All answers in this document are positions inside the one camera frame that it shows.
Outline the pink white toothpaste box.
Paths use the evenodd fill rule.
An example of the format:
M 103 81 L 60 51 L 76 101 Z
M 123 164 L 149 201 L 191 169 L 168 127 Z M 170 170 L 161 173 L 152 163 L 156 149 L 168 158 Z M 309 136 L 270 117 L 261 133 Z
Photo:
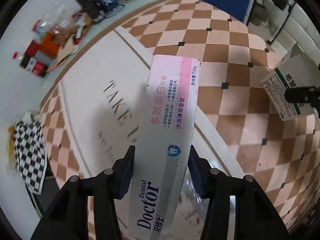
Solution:
M 176 211 L 193 137 L 200 61 L 155 55 L 142 104 L 128 233 L 166 239 Z

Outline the checkered tablecloth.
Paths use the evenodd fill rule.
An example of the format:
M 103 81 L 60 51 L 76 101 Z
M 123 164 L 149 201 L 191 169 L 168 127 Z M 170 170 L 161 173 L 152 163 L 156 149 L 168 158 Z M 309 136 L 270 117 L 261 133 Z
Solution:
M 280 119 L 261 82 L 279 56 L 201 0 L 159 0 L 100 27 L 57 77 L 41 121 L 58 186 L 95 176 L 136 142 L 154 54 L 201 61 L 193 144 L 232 175 L 252 175 L 292 231 L 319 197 L 315 116 Z

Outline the checkered cloth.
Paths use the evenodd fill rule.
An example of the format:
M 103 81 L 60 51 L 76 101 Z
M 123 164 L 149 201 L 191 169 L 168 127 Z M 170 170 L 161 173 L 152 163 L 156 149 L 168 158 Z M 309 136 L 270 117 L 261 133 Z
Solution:
M 29 191 L 40 195 L 47 168 L 47 151 L 41 123 L 20 121 L 14 128 L 17 171 Z

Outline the green white medicine box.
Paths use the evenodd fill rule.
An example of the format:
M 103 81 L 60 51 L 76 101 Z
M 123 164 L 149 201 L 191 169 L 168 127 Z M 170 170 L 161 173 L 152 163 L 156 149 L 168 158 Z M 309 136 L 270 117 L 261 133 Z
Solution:
M 281 120 L 287 121 L 315 114 L 314 104 L 319 103 L 289 103 L 284 96 L 289 88 L 319 87 L 319 68 L 306 55 L 297 54 L 283 59 L 262 79 L 261 84 Z

